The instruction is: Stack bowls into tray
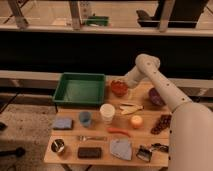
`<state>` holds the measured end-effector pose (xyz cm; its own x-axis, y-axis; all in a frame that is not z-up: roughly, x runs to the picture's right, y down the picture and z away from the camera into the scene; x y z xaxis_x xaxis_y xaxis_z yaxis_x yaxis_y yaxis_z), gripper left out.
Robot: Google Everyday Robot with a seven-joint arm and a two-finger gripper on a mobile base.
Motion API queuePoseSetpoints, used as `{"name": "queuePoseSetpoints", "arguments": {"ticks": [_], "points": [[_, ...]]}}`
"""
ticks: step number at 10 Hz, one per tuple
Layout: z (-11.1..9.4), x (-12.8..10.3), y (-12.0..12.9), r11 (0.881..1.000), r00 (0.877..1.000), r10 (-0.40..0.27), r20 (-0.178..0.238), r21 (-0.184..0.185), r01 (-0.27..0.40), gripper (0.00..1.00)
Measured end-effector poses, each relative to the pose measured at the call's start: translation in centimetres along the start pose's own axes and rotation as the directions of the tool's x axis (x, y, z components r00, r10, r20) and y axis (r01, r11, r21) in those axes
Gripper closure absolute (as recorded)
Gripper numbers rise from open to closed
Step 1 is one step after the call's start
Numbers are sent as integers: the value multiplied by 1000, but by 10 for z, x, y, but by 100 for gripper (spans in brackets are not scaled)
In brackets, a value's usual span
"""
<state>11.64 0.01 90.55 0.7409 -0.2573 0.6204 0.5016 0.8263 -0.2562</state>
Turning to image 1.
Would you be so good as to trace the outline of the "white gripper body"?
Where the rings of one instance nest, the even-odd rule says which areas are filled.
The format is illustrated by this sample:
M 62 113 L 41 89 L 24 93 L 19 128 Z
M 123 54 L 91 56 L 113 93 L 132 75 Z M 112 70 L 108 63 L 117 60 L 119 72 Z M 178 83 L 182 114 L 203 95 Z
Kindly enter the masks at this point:
M 131 89 L 137 87 L 141 80 L 142 80 L 142 75 L 141 75 L 141 73 L 139 72 L 139 70 L 136 67 L 132 68 L 124 76 L 124 82 Z

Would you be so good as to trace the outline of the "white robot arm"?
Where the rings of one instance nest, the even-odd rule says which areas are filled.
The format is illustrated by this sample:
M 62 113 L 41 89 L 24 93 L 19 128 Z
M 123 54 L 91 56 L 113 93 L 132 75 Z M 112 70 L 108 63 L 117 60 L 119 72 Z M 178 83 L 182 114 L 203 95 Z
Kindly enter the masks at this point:
M 140 54 L 124 80 L 135 88 L 147 77 L 172 113 L 168 171 L 213 171 L 213 112 L 193 102 L 159 67 L 157 57 Z

